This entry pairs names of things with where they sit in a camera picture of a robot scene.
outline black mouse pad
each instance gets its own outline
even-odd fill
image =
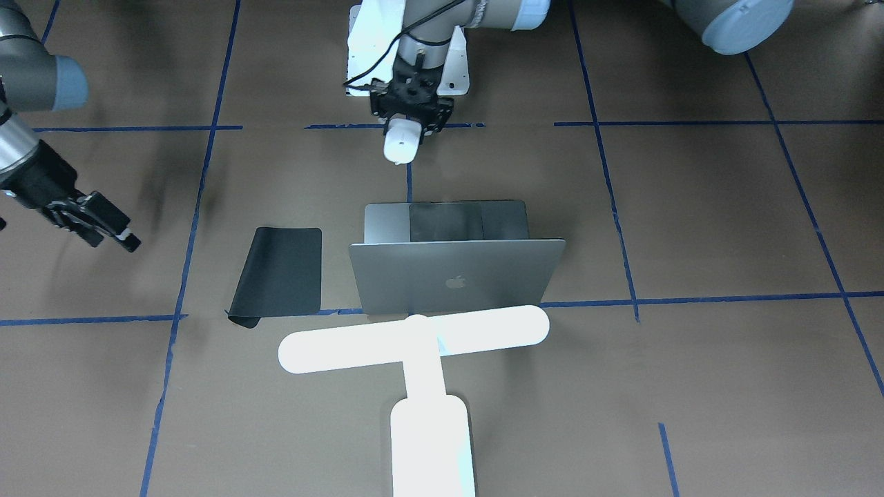
[[[227,317],[254,328],[262,317],[319,312],[322,237],[319,228],[256,229]]]

